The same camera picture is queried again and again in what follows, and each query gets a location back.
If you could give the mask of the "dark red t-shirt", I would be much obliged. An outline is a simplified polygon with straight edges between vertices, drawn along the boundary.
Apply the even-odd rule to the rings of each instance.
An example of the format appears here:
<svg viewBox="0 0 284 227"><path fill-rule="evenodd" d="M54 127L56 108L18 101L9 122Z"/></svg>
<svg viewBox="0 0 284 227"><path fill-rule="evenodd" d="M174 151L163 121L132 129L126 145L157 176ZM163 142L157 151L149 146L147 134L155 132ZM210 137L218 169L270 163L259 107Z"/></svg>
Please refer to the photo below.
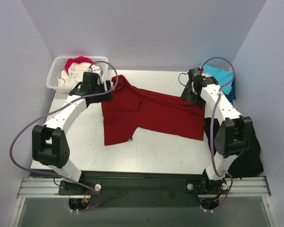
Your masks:
<svg viewBox="0 0 284 227"><path fill-rule="evenodd" d="M127 142L137 128L177 135L193 140L204 138L205 108L177 96L137 88L123 76L114 76L114 99L103 102L104 144Z"/></svg>

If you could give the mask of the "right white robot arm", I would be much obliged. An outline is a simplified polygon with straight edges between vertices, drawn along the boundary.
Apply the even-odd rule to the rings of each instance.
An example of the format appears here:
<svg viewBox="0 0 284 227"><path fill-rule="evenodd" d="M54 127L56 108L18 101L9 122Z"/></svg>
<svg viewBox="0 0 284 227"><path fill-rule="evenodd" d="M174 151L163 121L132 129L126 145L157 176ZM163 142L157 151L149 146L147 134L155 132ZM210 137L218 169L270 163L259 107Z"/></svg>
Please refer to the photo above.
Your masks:
<svg viewBox="0 0 284 227"><path fill-rule="evenodd" d="M212 163L205 169L207 177L200 181L202 191L211 193L217 188L216 180L228 172L225 159L249 150L253 121L232 106L217 80L203 73L202 68L190 69L186 74L188 81L181 97L212 111L209 138Z"/></svg>

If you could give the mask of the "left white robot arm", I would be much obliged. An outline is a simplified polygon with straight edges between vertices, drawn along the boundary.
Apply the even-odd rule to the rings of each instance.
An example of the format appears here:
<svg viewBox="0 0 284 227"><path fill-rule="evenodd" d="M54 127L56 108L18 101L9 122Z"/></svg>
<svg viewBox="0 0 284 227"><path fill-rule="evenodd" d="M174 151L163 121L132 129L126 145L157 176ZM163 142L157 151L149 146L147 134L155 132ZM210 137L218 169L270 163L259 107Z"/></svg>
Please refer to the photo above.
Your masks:
<svg viewBox="0 0 284 227"><path fill-rule="evenodd" d="M83 81L69 92L63 109L44 125L36 125L32 129L33 160L50 167L64 178L71 179L69 189L76 195L85 192L86 183L80 179L82 171L70 160L66 134L90 104L112 100L111 81L102 81L97 73L84 72Z"/></svg>

